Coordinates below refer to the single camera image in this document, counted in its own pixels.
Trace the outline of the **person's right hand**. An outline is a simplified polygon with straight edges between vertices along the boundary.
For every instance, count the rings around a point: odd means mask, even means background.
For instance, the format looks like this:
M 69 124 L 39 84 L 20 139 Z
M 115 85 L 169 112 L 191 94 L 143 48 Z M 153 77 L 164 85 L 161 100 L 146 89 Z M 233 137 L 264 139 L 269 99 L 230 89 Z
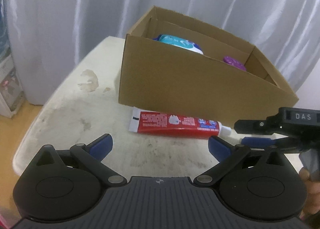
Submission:
M 312 215 L 319 212 L 320 207 L 320 184 L 319 181 L 311 181 L 310 173 L 305 168 L 299 171 L 301 180 L 305 183 L 307 189 L 307 200 L 300 214 L 301 218 L 305 218 L 306 215 Z

